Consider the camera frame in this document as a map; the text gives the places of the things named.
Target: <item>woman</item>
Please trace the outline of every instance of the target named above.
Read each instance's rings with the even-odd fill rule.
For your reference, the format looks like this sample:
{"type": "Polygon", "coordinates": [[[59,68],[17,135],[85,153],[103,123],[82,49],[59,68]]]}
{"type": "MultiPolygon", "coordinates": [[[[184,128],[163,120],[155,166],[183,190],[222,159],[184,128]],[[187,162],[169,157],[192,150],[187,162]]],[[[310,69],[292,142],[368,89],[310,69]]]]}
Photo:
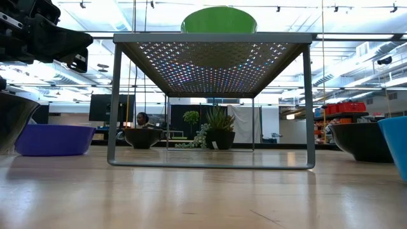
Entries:
{"type": "Polygon", "coordinates": [[[148,123],[148,115],[144,112],[140,112],[137,114],[137,125],[136,128],[146,128],[150,123],[148,123]]]}

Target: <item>green bowl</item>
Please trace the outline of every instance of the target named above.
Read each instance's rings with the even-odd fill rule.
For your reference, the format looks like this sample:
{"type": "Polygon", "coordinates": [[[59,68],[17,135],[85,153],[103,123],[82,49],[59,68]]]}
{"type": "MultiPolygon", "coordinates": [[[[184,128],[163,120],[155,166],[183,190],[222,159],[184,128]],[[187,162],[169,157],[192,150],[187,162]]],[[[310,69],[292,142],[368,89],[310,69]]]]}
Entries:
{"type": "Polygon", "coordinates": [[[250,14],[227,6],[198,10],[181,24],[183,33],[253,34],[256,30],[257,22],[250,14]]]}

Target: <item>light wood floor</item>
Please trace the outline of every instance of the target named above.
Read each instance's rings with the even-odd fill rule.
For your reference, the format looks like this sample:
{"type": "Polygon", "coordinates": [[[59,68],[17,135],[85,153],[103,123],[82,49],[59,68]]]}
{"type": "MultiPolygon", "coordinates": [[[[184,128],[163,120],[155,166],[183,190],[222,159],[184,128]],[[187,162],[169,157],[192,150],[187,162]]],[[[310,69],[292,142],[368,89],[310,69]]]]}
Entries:
{"type": "MultiPolygon", "coordinates": [[[[310,171],[112,167],[106,150],[0,155],[0,228],[407,228],[407,184],[391,164],[318,151],[310,171]]],[[[258,150],[254,160],[249,153],[117,151],[120,160],[157,163],[292,165],[305,158],[302,150],[258,150]]]]}

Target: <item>green plant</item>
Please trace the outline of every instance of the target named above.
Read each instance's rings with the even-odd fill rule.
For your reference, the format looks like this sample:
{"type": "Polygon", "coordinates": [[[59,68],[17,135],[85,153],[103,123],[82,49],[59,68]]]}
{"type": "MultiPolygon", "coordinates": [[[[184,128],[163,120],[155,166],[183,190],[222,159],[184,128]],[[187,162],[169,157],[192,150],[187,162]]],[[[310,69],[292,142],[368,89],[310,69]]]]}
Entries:
{"type": "Polygon", "coordinates": [[[201,130],[197,131],[197,136],[194,137],[193,142],[190,142],[188,144],[182,143],[182,144],[176,144],[176,148],[194,148],[198,147],[199,145],[201,146],[202,149],[206,149],[206,133],[209,130],[210,125],[209,124],[203,124],[201,125],[201,130]]]}
{"type": "Polygon", "coordinates": [[[226,115],[220,106],[216,105],[206,114],[211,130],[233,131],[234,116],[226,115]]]}
{"type": "Polygon", "coordinates": [[[190,124],[191,134],[192,134],[192,125],[197,124],[199,120],[198,111],[187,111],[183,115],[184,121],[190,124]]]}

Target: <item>sticker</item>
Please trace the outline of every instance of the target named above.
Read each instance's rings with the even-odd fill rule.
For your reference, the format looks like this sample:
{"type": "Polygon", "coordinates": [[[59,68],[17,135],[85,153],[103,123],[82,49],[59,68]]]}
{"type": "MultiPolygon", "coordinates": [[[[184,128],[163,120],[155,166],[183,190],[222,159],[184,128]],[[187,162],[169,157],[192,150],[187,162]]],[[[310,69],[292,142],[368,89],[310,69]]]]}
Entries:
{"type": "Polygon", "coordinates": [[[212,142],[212,145],[213,145],[214,149],[218,149],[216,142],[212,142]]]}

